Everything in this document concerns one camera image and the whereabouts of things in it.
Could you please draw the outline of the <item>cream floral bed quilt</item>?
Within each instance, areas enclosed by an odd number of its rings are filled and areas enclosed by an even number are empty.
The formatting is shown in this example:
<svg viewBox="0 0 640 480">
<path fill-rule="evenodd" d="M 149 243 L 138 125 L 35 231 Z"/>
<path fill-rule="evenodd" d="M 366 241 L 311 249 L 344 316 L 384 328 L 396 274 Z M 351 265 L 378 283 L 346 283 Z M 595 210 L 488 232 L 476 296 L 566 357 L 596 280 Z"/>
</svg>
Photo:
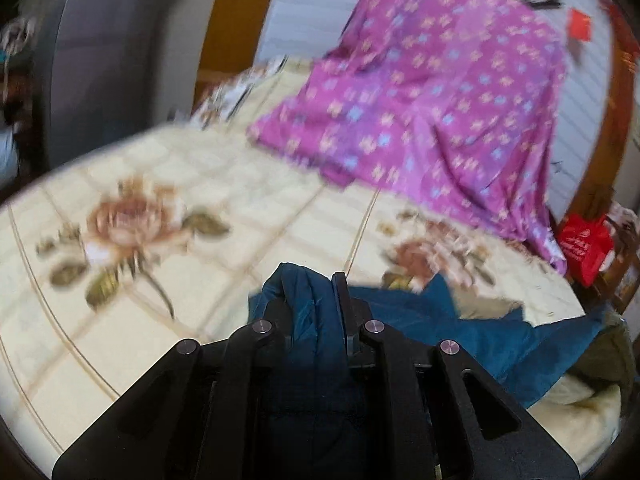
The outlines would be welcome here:
<svg viewBox="0 0 640 480">
<path fill-rule="evenodd" d="M 141 133 L 2 210 L 1 416 L 43 474 L 172 344 L 244 323 L 282 262 L 413 295 L 439 274 L 464 318 L 582 314 L 544 260 L 250 145 L 246 127 L 308 72 L 288 62 L 228 122 Z"/>
</svg>

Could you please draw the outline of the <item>wooden shelf rack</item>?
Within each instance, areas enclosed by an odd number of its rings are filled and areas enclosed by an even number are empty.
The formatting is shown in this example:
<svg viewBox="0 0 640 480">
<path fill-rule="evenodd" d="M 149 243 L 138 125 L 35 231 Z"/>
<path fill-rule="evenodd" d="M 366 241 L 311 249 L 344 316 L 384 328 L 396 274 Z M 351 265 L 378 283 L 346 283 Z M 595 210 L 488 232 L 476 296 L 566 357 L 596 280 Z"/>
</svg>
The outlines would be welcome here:
<svg viewBox="0 0 640 480">
<path fill-rule="evenodd" d="M 639 290 L 639 217 L 631 209 L 613 202 L 605 226 L 614 240 L 613 251 L 602 264 L 594 289 L 623 314 Z"/>
</svg>

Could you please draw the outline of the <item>red shopping bag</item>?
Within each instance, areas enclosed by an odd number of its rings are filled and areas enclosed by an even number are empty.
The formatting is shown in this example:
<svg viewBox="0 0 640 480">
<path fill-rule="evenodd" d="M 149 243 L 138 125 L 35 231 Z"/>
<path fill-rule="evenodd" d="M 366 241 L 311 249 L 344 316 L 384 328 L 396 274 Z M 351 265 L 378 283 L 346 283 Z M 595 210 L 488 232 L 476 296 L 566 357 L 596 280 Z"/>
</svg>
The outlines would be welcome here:
<svg viewBox="0 0 640 480">
<path fill-rule="evenodd" d="M 591 220 L 569 214 L 560 225 L 556 240 L 567 261 L 568 274 L 584 287 L 594 283 L 600 267 L 614 249 L 605 219 L 605 214 Z"/>
</svg>

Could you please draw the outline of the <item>floral pillow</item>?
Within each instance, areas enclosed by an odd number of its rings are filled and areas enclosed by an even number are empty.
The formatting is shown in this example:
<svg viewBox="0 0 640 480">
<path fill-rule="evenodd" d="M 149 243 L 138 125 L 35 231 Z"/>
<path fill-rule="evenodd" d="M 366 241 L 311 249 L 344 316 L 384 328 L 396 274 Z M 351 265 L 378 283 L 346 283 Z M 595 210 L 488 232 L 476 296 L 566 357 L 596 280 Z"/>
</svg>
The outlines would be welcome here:
<svg viewBox="0 0 640 480">
<path fill-rule="evenodd" d="M 212 82 L 195 105 L 189 125 L 205 129 L 218 122 L 228 122 L 250 90 L 279 73 L 287 60 L 286 55 L 279 55 L 250 66 L 241 73 Z"/>
</svg>

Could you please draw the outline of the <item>purple floral sheet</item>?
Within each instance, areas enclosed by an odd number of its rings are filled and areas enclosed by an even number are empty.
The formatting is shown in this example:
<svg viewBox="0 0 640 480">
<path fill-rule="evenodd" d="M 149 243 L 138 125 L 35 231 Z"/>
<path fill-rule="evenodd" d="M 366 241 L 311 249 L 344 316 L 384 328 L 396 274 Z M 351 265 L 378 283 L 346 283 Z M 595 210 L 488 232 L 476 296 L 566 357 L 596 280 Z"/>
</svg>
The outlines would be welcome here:
<svg viewBox="0 0 640 480">
<path fill-rule="evenodd" d="M 359 0 L 340 43 L 253 140 L 566 261 L 546 192 L 560 34 L 520 0 Z"/>
</svg>

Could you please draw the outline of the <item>grey refrigerator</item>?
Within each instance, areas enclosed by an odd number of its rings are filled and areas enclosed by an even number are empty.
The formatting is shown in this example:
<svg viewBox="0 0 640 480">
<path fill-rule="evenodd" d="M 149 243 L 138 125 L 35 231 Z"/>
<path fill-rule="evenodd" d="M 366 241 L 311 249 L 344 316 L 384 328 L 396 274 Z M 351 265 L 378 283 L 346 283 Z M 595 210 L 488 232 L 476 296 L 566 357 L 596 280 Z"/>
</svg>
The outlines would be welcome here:
<svg viewBox="0 0 640 480">
<path fill-rule="evenodd" d="M 22 0 L 44 164 L 58 168 L 148 122 L 151 42 L 162 0 Z"/>
</svg>

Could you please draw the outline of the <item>pile of bags and clutter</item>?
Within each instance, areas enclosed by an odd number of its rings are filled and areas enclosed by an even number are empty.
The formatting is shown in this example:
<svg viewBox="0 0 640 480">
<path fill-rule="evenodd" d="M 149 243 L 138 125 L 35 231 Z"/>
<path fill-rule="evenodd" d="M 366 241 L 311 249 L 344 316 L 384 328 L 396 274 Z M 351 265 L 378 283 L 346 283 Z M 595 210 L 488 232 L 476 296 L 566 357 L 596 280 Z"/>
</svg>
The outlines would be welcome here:
<svg viewBox="0 0 640 480">
<path fill-rule="evenodd" d="M 29 74 L 11 64 L 26 52 L 35 36 L 35 18 L 18 16 L 1 31 L 1 191 L 15 183 L 20 174 L 20 155 L 15 136 L 21 128 L 20 114 L 30 93 Z"/>
</svg>

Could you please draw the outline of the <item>red flag left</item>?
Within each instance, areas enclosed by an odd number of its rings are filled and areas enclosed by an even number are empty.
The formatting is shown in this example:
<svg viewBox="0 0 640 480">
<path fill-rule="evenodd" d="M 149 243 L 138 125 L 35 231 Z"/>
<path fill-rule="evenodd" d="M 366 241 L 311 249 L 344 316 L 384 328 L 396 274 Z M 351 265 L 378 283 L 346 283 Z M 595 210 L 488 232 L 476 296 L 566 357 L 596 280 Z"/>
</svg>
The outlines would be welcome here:
<svg viewBox="0 0 640 480">
<path fill-rule="evenodd" d="M 567 22 L 567 33 L 570 38 L 576 41 L 589 42 L 592 37 L 591 16 L 571 8 Z"/>
</svg>

